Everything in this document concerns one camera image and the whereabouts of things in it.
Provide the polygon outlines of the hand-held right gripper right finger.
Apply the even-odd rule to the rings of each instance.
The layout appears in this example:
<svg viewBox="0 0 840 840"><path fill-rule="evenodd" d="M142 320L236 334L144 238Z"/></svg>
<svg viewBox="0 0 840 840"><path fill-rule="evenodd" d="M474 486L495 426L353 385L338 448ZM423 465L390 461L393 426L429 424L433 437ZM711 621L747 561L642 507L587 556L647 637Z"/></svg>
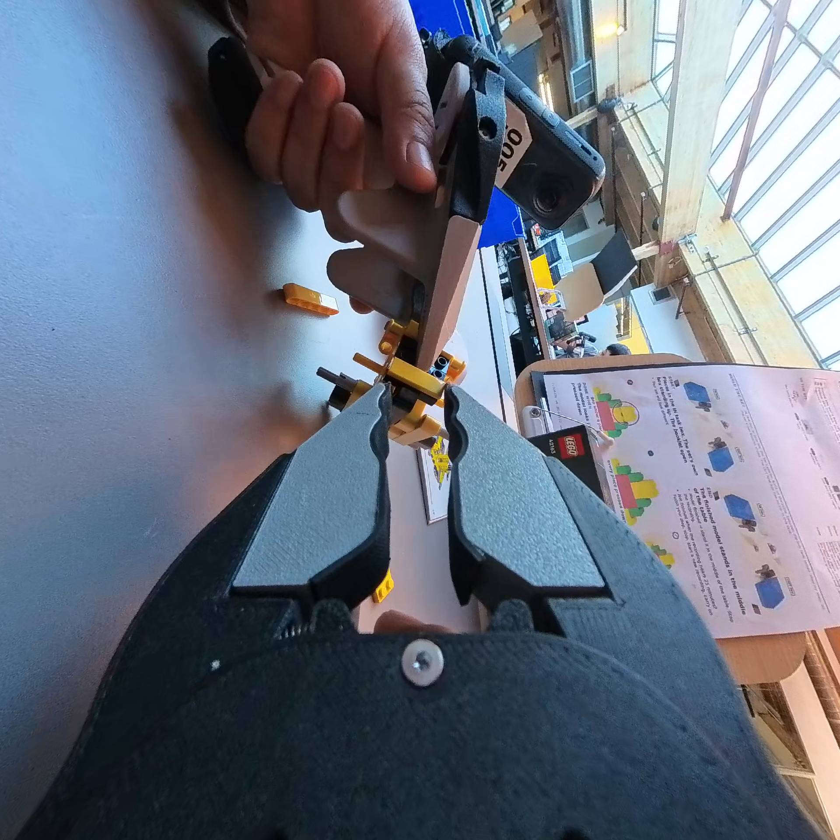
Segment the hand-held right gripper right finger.
<svg viewBox="0 0 840 840"><path fill-rule="evenodd" d="M460 604L606 595L586 537L606 505L460 386L444 396L449 572Z"/></svg>

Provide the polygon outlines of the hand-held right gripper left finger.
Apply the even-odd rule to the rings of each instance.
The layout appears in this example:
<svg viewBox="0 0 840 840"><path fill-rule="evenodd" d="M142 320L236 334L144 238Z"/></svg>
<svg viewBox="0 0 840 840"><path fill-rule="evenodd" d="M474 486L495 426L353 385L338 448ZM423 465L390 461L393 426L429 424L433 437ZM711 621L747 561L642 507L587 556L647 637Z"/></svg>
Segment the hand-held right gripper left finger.
<svg viewBox="0 0 840 840"><path fill-rule="evenodd" d="M373 385L291 455L232 581L241 595L353 610L390 566L389 389Z"/></svg>

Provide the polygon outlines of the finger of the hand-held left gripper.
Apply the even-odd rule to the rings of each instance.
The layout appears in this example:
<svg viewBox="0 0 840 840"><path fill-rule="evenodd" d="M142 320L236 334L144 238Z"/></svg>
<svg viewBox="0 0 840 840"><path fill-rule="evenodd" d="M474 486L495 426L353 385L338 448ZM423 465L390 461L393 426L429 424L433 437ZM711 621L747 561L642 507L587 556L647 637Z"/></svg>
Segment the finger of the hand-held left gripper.
<svg viewBox="0 0 840 840"><path fill-rule="evenodd" d="M481 225L465 217L448 220L432 297L423 316L416 367L428 370L452 338L476 259Z"/></svg>

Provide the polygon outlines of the white instruction booklet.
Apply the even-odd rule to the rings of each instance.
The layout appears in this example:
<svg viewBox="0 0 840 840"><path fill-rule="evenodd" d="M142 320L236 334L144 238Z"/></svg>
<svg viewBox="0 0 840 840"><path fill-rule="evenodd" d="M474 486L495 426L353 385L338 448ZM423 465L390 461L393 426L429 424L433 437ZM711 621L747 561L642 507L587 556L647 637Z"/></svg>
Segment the white instruction booklet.
<svg viewBox="0 0 840 840"><path fill-rule="evenodd" d="M419 448L416 456L427 524L431 525L445 520L448 514L452 478L448 440L437 436L430 448Z"/></svg>

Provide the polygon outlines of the yellow black lego model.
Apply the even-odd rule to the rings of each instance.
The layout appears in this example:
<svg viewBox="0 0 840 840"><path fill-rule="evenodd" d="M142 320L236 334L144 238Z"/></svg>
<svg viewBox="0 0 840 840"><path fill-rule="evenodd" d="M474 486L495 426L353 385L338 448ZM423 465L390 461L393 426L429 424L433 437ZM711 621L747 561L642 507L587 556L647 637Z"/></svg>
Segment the yellow black lego model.
<svg viewBox="0 0 840 840"><path fill-rule="evenodd" d="M446 350L439 351L430 365L417 364L419 325L415 320L390 319L378 344L383 361L376 362L356 353L353 361L374 374L373 383L334 373L323 367L317 376L332 385L328 399L331 408L344 412L357 403L374 385L383 385L390 396L384 414L387 430L374 423L373 443L389 440L409 448L432 449L440 440L448 440L444 423L430 413L432 407L445 405L445 389L459 384L466 375L466 362Z"/></svg>

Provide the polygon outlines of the black lego set box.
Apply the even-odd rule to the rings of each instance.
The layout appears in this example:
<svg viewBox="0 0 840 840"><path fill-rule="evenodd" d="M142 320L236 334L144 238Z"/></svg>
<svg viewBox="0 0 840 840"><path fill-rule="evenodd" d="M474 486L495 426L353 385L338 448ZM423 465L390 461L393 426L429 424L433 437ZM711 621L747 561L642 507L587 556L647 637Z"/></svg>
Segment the black lego set box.
<svg viewBox="0 0 840 840"><path fill-rule="evenodd" d="M544 455L557 459L609 508L614 509L611 479L605 467L606 446L585 425L575 425L528 438Z"/></svg>

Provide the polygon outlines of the yellow lego beam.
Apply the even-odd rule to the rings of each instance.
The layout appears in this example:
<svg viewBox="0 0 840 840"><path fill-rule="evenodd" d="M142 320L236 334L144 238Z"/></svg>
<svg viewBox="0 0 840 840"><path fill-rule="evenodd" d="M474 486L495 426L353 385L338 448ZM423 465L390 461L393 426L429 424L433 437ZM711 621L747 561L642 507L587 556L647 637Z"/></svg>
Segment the yellow lego beam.
<svg viewBox="0 0 840 840"><path fill-rule="evenodd" d="M339 303L336 298L320 291L293 282L284 284L281 291L285 303L294 308L324 318L334 317L340 313Z"/></svg>

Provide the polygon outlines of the person's left hand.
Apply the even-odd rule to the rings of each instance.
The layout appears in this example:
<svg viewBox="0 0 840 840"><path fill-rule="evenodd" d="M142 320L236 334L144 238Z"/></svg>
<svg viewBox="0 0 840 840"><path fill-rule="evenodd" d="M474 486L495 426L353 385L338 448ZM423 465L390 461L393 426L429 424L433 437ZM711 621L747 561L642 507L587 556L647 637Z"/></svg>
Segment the person's left hand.
<svg viewBox="0 0 840 840"><path fill-rule="evenodd" d="M408 2L247 2L245 32L277 68L248 122L248 159L295 207L320 212L332 238L353 241L333 210L365 189L365 119L381 126L388 174L435 189L434 114Z"/></svg>

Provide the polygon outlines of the blue plastic bin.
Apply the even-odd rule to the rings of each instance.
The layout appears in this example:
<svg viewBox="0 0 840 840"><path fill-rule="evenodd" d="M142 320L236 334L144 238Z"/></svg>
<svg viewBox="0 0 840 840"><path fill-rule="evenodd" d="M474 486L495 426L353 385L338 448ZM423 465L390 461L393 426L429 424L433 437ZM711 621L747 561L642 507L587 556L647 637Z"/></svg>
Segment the blue plastic bin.
<svg viewBox="0 0 840 840"><path fill-rule="evenodd" d="M410 1L409 6L418 29L425 29L432 34L443 29L452 37L469 35L496 54L497 44L491 29L495 21L489 2ZM499 189L495 189L479 247L501 245L519 236L522 236L519 207Z"/></svg>

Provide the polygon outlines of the yellow panel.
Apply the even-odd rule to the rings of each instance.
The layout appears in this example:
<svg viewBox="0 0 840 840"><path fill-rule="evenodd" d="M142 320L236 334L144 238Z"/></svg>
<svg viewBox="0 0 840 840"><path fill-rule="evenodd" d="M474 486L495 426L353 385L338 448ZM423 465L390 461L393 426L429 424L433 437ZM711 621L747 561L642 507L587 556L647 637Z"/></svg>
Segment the yellow panel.
<svg viewBox="0 0 840 840"><path fill-rule="evenodd" d="M554 280L547 256L542 254L531 259L530 267L540 305L544 307L558 307L560 305L560 299L554 287Z"/></svg>

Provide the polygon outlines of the wooden chair with black backrest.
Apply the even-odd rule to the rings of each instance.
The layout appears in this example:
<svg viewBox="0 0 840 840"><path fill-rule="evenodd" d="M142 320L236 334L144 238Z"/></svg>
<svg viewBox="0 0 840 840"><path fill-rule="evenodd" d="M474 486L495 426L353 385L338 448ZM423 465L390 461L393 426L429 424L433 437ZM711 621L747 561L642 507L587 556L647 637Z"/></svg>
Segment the wooden chair with black backrest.
<svg viewBox="0 0 840 840"><path fill-rule="evenodd" d="M565 320L577 322L598 309L636 269L633 249L619 229L591 261L580 264L555 284Z"/></svg>

